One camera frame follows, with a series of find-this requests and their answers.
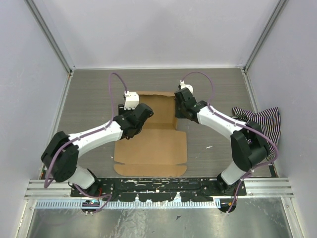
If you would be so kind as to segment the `brown cardboard box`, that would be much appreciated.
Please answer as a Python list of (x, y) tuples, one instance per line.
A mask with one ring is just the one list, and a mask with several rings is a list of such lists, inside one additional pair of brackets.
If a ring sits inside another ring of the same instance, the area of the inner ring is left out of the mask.
[(173, 92), (138, 92), (154, 114), (139, 134), (115, 143), (114, 170), (125, 177), (179, 177), (187, 170), (187, 134), (177, 130)]

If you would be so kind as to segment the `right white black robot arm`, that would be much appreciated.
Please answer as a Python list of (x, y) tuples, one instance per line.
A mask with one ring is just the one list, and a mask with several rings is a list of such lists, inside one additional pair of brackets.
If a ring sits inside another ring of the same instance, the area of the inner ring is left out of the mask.
[(188, 88), (175, 93), (175, 115), (207, 126), (223, 135), (231, 143), (231, 164), (216, 178), (218, 191), (230, 195), (235, 183), (270, 153), (267, 139), (256, 122), (246, 123), (233, 119), (205, 101), (197, 102)]

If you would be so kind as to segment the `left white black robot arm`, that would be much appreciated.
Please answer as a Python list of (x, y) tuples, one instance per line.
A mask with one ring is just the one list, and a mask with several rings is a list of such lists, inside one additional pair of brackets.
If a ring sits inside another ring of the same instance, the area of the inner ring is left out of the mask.
[(104, 144), (134, 137), (141, 132), (142, 126), (153, 114), (148, 105), (140, 103), (136, 108), (124, 111), (107, 123), (84, 132), (57, 132), (41, 156), (41, 161), (47, 168), (44, 187), (48, 187), (53, 181), (68, 181), (83, 195), (96, 197), (101, 184), (89, 169), (78, 165), (78, 159)]

